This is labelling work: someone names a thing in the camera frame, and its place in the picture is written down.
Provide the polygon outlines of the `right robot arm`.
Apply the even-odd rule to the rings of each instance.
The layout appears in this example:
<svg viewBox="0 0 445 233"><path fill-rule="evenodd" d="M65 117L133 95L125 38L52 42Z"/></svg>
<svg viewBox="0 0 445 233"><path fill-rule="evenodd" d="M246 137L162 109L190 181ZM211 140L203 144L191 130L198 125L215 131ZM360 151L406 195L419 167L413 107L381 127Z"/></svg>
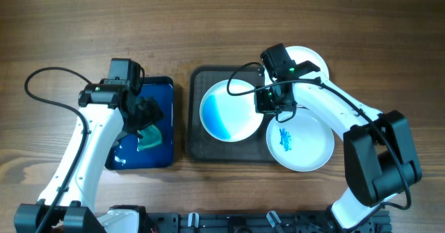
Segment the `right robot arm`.
<svg viewBox="0 0 445 233"><path fill-rule="evenodd" d="M351 232L385 207L407 210L422 171L406 117L366 106L334 85L310 61L264 63L269 80L256 87L256 107L277 115L301 104L343 141L348 188L328 209L338 230Z"/></svg>

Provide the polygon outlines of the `green yellow sponge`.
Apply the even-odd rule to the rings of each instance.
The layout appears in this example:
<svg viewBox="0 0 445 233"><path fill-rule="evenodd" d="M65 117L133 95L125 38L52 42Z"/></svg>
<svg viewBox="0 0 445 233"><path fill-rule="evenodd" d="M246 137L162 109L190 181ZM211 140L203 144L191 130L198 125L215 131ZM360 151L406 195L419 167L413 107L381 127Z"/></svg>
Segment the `green yellow sponge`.
<svg viewBox="0 0 445 233"><path fill-rule="evenodd" d="M138 139L138 151L148 150L162 143L162 133L155 125L150 125L139 132L143 138Z"/></svg>

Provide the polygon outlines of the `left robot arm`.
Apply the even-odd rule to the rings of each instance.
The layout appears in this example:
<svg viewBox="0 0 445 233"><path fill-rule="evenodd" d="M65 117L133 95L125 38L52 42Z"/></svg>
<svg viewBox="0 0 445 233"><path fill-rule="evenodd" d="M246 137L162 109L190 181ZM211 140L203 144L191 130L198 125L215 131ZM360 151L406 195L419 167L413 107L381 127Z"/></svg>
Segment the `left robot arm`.
<svg viewBox="0 0 445 233"><path fill-rule="evenodd" d="M89 83L79 95L78 121L51 181L35 204L21 204L14 217L17 232L142 232L145 208L118 205L103 216L94 213L97 187L115 141L139 134L163 117L151 98L138 96L128 81Z"/></svg>

